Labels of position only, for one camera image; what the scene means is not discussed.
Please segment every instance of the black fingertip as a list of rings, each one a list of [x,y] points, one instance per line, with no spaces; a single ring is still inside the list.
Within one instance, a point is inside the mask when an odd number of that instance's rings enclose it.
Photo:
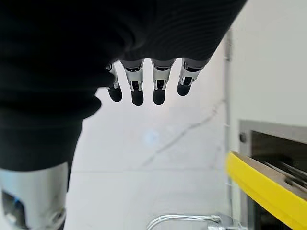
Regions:
[[[121,99],[123,98],[120,86],[118,86],[116,89],[114,87],[110,88],[108,91],[111,99],[115,102],[120,102]]]
[[[131,96],[132,96],[132,102],[136,105],[136,106],[140,106],[143,104],[144,102],[144,96],[143,96],[143,90],[142,91],[133,91],[131,92]]]
[[[188,85],[181,85],[180,82],[178,82],[178,86],[177,86],[177,92],[180,96],[185,96],[188,94],[188,92],[190,91],[191,86]]]
[[[153,91],[153,102],[156,105],[162,105],[165,100],[165,90],[157,89]]]

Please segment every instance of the floor crack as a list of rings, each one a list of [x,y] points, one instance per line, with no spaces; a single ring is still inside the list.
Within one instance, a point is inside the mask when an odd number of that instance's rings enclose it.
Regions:
[[[189,125],[182,132],[180,132],[174,139],[172,139],[166,145],[164,145],[163,147],[158,149],[151,157],[149,157],[146,161],[144,161],[144,163],[141,164],[140,168],[147,167],[148,165],[152,164],[157,156],[159,156],[160,154],[164,153],[166,150],[168,150],[169,148],[174,146],[177,142],[179,142],[191,130],[194,130],[194,129],[200,127],[200,126],[203,126],[203,125],[209,123],[217,115],[219,108],[224,104],[224,102],[225,102],[225,99],[221,99],[220,101],[218,101],[215,104],[215,106],[213,107],[213,109],[211,110],[211,113],[207,118],[203,119],[200,122],[195,122],[195,123],[192,123],[191,125]]]

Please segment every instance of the robotic hand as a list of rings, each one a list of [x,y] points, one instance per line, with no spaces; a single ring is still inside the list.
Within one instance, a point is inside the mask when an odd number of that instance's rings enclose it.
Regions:
[[[107,87],[143,103],[143,60],[153,63],[161,105],[176,58],[187,95],[246,0],[14,1],[0,3],[0,193],[13,230],[62,230],[71,164],[82,121]]]
[[[169,80],[170,71],[175,59],[161,61],[152,59],[153,63],[153,101],[156,105],[162,105],[165,100],[166,85]],[[196,61],[189,58],[183,58],[183,63],[179,75],[177,92],[185,96],[190,91],[192,83],[197,79],[200,71],[205,67],[209,60]],[[125,61],[121,60],[124,66],[128,84],[131,89],[132,102],[136,106],[143,104],[143,60]],[[122,92],[118,82],[118,76],[114,64],[109,64],[106,68],[114,75],[114,86],[108,87],[109,95],[115,102],[122,99]]]

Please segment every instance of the yellow edge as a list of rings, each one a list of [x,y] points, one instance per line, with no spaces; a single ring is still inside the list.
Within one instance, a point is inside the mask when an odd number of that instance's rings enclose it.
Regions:
[[[227,158],[229,176],[258,204],[294,230],[307,229],[307,201],[267,178],[234,153]]]

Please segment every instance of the robotic finger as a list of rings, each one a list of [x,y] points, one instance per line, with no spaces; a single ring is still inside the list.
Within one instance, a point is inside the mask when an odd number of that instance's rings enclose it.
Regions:
[[[189,58],[182,59],[182,67],[177,86],[177,92],[180,96],[185,96],[191,89],[192,83],[197,79],[201,70],[209,62],[210,59],[205,61],[196,61]]]
[[[154,83],[153,101],[156,105],[161,105],[165,100],[166,84],[174,61],[175,59],[167,61],[152,59]]]
[[[113,86],[107,88],[109,95],[113,101],[120,102],[123,97],[123,94],[120,89],[120,85],[118,82],[118,75],[116,73],[115,66],[113,63],[111,63],[106,67],[106,69],[114,75]]]
[[[120,62],[124,66],[128,84],[131,89],[132,102],[136,106],[143,104],[143,59],[137,61],[124,61]]]

